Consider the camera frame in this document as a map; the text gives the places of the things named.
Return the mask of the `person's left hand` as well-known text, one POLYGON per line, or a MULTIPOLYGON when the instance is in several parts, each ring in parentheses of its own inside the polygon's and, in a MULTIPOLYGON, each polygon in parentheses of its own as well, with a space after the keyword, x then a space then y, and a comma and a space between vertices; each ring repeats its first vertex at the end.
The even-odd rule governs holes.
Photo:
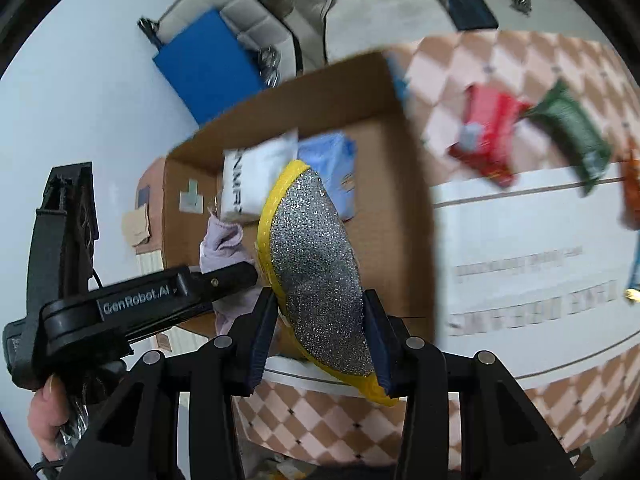
POLYGON ((53 462, 62 455, 58 433, 70 418, 70 408, 61 379, 52 375, 32 397, 27 422, 43 456, 53 462))

